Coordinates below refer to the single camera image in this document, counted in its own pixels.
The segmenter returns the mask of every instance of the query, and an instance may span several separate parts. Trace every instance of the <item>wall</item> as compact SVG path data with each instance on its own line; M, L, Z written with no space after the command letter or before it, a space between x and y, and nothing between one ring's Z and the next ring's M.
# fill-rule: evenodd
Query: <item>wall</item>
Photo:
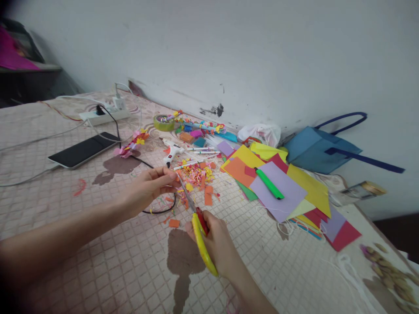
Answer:
M367 112L342 137L407 171L337 173L389 190L360 204L380 219L419 211L418 12L417 0L27 0L10 16L85 91L133 78L159 103L201 116L222 103L229 126L285 133Z

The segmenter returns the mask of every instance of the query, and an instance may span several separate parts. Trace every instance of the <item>white plastic bag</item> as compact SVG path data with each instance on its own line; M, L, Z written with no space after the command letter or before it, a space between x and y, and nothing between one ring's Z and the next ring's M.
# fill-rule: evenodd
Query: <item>white plastic bag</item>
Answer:
M277 147L281 138L281 128L273 125L254 124L252 126L244 126L237 137L240 141L245 141L248 137L260 139L262 144L270 147Z

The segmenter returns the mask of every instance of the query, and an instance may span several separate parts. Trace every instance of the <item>green marker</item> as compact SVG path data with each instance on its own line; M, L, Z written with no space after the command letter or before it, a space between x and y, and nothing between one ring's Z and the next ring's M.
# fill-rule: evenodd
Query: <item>green marker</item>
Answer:
M269 191L272 192L272 194L277 198L277 199L283 199L284 196L282 195L282 193L278 190L278 188L272 183L272 181L263 173L262 170L257 169L256 167L254 168L256 170L257 175L259 176L259 178L263 181L263 183L265 183L265 185L268 187Z

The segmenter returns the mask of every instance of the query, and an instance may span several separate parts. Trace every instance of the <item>black cable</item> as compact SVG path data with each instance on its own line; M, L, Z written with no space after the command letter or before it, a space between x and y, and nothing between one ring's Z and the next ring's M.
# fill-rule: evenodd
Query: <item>black cable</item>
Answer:
M98 106L101 106L101 107L103 107L103 109L105 109L105 111L110 115L110 117L115 121L115 123L117 124L117 134L118 134L118 140L121 140L121 137L119 136L119 126L118 126L118 122L114 119L114 117L112 117L112 115L111 115L111 113L105 108L105 106L104 105L98 105ZM153 166L151 166L151 165L149 165L149 164L147 164L144 160L142 160L142 159L140 159L140 158L137 158L137 157L135 157L135 156L133 156L133 155L131 155L130 157L132 157L132 158L134 158L135 160L137 160L137 161L139 161L139 162L142 162L143 164L145 164L146 166L148 166L149 168L151 168L151 169L154 169L154 167ZM175 206L175 204L176 204L176 193L173 193L173 195L174 195L174 197L175 197L175 201L173 202L173 205L171 206L171 208L169 208L169 209L166 209L166 210L164 210L164 211L162 211L162 212L155 212L155 213L152 213L152 212L146 212L146 211L143 211L143 213L146 213L146 214L164 214L165 212L169 212L169 211L171 211L172 209L173 209L173 207Z

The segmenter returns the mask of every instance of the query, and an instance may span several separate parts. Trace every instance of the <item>tape roll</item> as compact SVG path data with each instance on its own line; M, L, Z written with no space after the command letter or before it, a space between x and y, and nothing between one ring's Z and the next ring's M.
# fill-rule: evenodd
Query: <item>tape roll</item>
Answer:
M153 118L154 127L159 131L170 132L175 129L175 119L171 119L169 122L162 122L163 118L167 118L167 115L156 115Z

